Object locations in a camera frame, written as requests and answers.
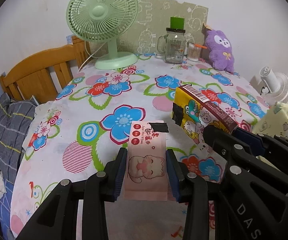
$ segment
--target fan stand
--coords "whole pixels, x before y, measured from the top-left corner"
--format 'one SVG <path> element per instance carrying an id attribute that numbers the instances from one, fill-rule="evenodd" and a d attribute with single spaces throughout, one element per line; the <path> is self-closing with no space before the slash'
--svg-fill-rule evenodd
<path id="1" fill-rule="evenodd" d="M 117 52 L 116 39 L 108 41 L 107 44 L 108 54 L 100 57 L 95 62 L 97 69 L 124 68 L 137 62 L 138 58 L 133 53 L 127 51 Z"/>

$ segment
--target white wall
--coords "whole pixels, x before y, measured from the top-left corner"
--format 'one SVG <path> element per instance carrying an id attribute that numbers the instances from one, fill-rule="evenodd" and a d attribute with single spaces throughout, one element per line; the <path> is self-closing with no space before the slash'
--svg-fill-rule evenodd
<path id="1" fill-rule="evenodd" d="M 226 33 L 235 68 L 247 80 L 268 65 L 288 74 L 285 0 L 178 0 L 209 8 L 207 23 Z M 69 0 L 7 0 L 0 8 L 0 74 L 38 51 L 66 44 Z"/>

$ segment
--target yellow patterned fabric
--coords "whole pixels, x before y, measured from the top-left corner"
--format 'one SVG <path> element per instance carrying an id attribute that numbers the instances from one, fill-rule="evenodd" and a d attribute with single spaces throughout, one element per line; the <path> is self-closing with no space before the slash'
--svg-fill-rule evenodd
<path id="1" fill-rule="evenodd" d="M 288 104 L 277 102 L 254 126 L 253 133 L 280 135 L 288 139 Z"/>

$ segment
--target yellow box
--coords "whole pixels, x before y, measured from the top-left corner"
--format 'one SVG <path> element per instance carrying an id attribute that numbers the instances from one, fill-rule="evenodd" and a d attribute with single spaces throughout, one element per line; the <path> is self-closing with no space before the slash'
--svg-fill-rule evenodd
<path id="1" fill-rule="evenodd" d="M 237 127 L 237 123 L 219 106 L 188 84 L 176 88 L 172 119 L 196 144 L 204 142 L 203 129 L 207 125 L 227 133 Z"/>

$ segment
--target wooden bed frame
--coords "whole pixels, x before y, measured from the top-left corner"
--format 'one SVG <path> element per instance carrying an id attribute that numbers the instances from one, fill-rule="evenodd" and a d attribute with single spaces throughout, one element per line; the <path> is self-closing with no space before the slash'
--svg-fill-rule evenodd
<path id="1" fill-rule="evenodd" d="M 32 95 L 40 103 L 54 100 L 58 93 L 47 68 L 54 66 L 64 88 L 73 79 L 68 61 L 76 59 L 80 67 L 88 58 L 84 41 L 76 36 L 72 36 L 72 41 L 73 45 L 43 50 L 22 60 L 6 76 L 0 76 L 3 91 L 16 100 L 30 99 Z"/>

